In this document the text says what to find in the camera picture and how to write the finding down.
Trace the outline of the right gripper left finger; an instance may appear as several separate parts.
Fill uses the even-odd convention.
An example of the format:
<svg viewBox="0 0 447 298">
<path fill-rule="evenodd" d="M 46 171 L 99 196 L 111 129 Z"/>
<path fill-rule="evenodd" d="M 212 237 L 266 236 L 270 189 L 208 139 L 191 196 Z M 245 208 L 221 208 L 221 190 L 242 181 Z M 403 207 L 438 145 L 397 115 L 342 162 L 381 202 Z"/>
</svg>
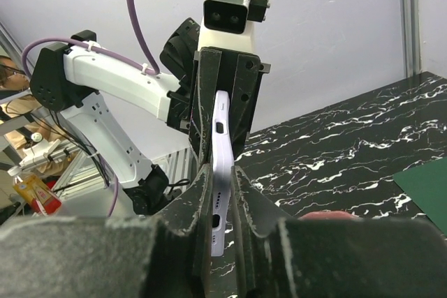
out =
<svg viewBox="0 0 447 298">
<path fill-rule="evenodd" d="M 2 297 L 206 297 L 212 168 L 158 214 L 22 216 L 1 227 Z"/>
</svg>

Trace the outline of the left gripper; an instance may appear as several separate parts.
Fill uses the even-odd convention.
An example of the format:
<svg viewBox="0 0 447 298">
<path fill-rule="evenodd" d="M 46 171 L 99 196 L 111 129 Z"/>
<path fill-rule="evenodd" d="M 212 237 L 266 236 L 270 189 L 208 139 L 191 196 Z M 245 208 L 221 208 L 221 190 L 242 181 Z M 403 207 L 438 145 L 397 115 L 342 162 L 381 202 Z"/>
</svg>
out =
<svg viewBox="0 0 447 298">
<path fill-rule="evenodd" d="M 192 52 L 180 47 L 167 49 L 167 69 L 180 88 L 168 93 L 167 125 L 189 135 L 196 172 L 210 161 L 214 96 L 218 90 L 230 98 L 229 131 L 234 158 L 245 147 L 256 106 L 259 86 L 271 65 L 255 54 L 215 47 Z"/>
</svg>

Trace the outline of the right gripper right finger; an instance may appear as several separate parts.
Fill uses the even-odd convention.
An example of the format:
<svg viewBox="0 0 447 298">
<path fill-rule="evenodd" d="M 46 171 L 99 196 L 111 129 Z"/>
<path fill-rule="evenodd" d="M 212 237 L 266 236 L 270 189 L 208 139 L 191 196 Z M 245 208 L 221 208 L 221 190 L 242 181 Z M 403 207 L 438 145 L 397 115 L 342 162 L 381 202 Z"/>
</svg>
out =
<svg viewBox="0 0 447 298">
<path fill-rule="evenodd" d="M 425 220 L 297 219 L 233 169 L 239 297 L 445 297 L 446 241 Z"/>
</svg>

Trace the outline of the phone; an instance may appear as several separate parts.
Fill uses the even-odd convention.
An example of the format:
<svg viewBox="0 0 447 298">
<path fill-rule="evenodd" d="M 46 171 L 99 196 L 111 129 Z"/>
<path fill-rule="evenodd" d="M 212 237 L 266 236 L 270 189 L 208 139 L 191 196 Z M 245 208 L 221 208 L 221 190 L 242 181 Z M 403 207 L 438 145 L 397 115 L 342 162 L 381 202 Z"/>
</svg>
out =
<svg viewBox="0 0 447 298">
<path fill-rule="evenodd" d="M 224 254 L 226 217 L 230 202 L 230 181 L 234 166 L 229 130 L 230 99 L 225 91 L 216 92 L 212 115 L 212 243 L 211 256 Z"/>
</svg>

